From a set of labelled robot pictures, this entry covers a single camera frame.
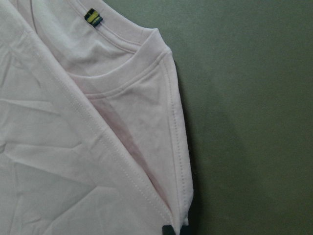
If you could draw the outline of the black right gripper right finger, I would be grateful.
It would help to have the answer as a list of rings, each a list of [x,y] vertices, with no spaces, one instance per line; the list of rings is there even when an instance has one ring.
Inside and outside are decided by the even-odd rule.
[[[188,221],[183,222],[179,234],[180,235],[191,235],[191,229],[190,229]]]

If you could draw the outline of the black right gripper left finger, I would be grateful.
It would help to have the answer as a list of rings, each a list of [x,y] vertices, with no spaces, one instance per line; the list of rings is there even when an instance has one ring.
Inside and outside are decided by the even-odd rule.
[[[164,225],[162,226],[162,235],[176,235],[176,233],[171,225]]]

